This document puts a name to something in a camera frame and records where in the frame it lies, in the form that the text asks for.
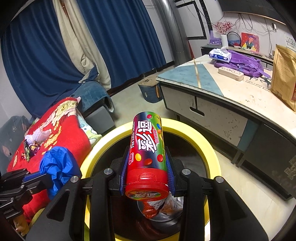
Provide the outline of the left hand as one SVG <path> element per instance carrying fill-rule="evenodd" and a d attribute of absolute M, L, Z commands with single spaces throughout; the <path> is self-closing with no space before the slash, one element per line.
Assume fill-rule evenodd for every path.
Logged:
<path fill-rule="evenodd" d="M 14 225 L 15 225 L 15 230 L 16 232 L 20 233 L 22 237 L 28 234 L 30 231 L 29 225 L 26 221 L 26 218 L 23 214 L 15 217 L 13 219 Z"/>

